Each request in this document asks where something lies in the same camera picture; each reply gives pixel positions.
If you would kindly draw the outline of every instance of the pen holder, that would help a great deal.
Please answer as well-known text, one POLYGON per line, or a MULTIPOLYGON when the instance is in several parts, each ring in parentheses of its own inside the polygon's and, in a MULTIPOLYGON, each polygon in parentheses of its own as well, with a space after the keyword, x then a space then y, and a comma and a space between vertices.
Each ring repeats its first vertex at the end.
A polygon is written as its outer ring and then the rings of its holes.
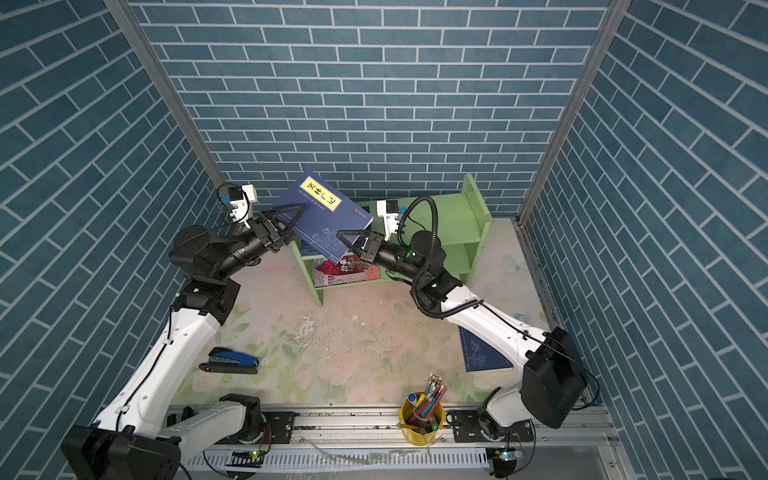
MULTIPOLYGON (((424 392, 416 392, 416 398, 419 398, 423 393, 424 392)), ((406 420, 411 416, 411 413, 413 413, 413 405, 411 405, 411 403, 406 400, 402 403, 402 407, 400 408, 400 423, 406 423, 406 420)), ((435 407, 435 411, 432 416, 437 419, 439 432, 442 428, 442 424, 445 423, 445 411, 442 409, 442 405, 440 405, 440 403, 438 403, 435 407)), ((401 428, 401 430, 403 436, 406 437, 406 440, 408 440, 408 443, 417 447, 426 447, 431 445, 432 442, 435 441, 435 435, 437 435, 437 432, 427 432, 426 435, 422 435, 418 432, 414 432, 411 429, 401 428)))

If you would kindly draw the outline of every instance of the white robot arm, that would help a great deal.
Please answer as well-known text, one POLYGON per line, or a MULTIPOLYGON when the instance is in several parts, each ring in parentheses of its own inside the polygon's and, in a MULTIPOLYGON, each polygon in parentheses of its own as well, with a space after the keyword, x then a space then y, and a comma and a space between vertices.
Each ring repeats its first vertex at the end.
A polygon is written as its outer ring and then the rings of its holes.
MULTIPOLYGON (((252 196, 240 189, 233 195, 233 218, 247 228, 232 237, 214 236, 201 226, 183 229, 174 240, 170 261, 190 275, 169 309, 168 325, 125 387, 88 426, 73 426, 62 450, 78 478, 167 480, 178 465, 218 440, 236 435, 243 443, 258 442, 265 434, 259 400, 228 395, 210 409, 163 427, 170 401, 203 346, 224 323, 240 286, 229 279, 244 266, 253 266, 267 251, 277 252, 290 242, 301 207, 262 212, 253 219, 252 196), (294 212, 287 225, 276 216, 294 212)), ((498 389, 478 411, 478 421, 489 439, 502 438, 513 423, 536 418, 557 428, 587 384, 585 371, 570 336, 530 326, 494 308, 443 268, 445 251, 437 237, 437 210, 430 197, 419 202, 432 207, 432 231, 414 234, 408 245, 397 229, 395 206, 382 209, 391 223, 387 237, 397 232, 399 244, 380 233, 340 231, 338 238, 366 262, 385 266, 391 275, 412 281, 411 297, 426 316, 459 325, 497 349, 523 380, 498 389), (362 249, 347 235, 366 235, 362 249)))
POLYGON ((253 218, 251 196, 240 189, 231 207, 247 228, 217 236, 205 227, 184 228, 174 239, 170 261, 190 275, 169 309, 168 324, 133 376, 90 426, 71 427, 61 449, 78 478, 169 480, 179 465, 218 440, 235 435, 258 442, 265 423, 256 397, 230 394, 196 415, 163 427, 168 406, 200 350, 224 324, 240 285, 229 277, 257 265, 293 237, 302 207, 284 207, 253 218), (293 213, 282 225, 280 214, 293 213))

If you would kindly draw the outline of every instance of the stapler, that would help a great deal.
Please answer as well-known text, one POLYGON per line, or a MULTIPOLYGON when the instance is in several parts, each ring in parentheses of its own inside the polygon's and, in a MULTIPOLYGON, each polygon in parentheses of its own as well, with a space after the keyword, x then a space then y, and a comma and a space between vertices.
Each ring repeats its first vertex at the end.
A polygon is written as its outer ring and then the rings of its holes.
POLYGON ((208 353, 208 362, 199 365, 200 370, 212 373, 243 373, 256 375, 259 360, 255 356, 234 352, 222 346, 214 347, 208 353))

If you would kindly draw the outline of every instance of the brick wallpaper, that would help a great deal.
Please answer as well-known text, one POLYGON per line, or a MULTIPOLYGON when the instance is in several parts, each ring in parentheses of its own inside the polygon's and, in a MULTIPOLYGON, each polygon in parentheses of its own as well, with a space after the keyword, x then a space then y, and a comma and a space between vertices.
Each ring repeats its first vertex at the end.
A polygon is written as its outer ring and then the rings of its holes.
POLYGON ((608 2, 131 5, 221 170, 262 203, 307 168, 354 199, 452 193, 471 172, 511 216, 608 2))
POLYGON ((768 478, 767 25, 634 0, 528 226, 638 478, 768 478))
POLYGON ((101 0, 0 2, 0 185, 0 478, 58 478, 166 321, 168 242, 218 215, 101 0))

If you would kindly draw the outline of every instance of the green bookshelf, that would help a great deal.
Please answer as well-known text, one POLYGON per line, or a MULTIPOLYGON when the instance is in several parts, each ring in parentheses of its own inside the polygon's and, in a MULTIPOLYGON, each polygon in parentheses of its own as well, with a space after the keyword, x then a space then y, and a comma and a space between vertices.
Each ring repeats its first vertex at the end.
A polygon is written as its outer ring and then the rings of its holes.
MULTIPOLYGON (((485 245, 488 228, 491 226, 491 214, 488 212, 488 207, 485 206, 485 201, 475 184, 475 180, 469 174, 464 177, 461 193, 435 195, 432 198, 437 204, 439 213, 438 235, 440 236, 443 250, 445 250, 445 269, 461 278, 462 282, 468 283, 475 271, 476 260, 485 245)), ((407 207, 415 199, 416 197, 398 198, 397 201, 401 207, 407 207)), ((358 202, 358 205, 369 207, 369 211, 373 214, 373 230, 384 233, 384 219, 376 216, 376 202, 358 202)), ((410 218, 422 223, 425 227, 429 227, 432 222, 429 205, 423 202, 420 203, 413 209, 410 218)), ((415 222, 407 220, 406 233, 403 235, 403 240, 406 243, 409 242, 411 235, 419 230, 421 230, 421 227, 415 222)), ((300 252, 301 241, 299 237, 296 237, 291 243, 291 249, 296 256, 296 260, 299 262, 299 268, 304 275, 304 280, 306 280, 306 284, 310 288, 310 292, 318 306, 323 305, 323 292, 325 290, 392 281, 389 275, 387 275, 386 269, 380 267, 379 273, 381 278, 379 280, 315 288, 312 271, 313 261, 323 258, 323 256, 302 256, 300 252)))

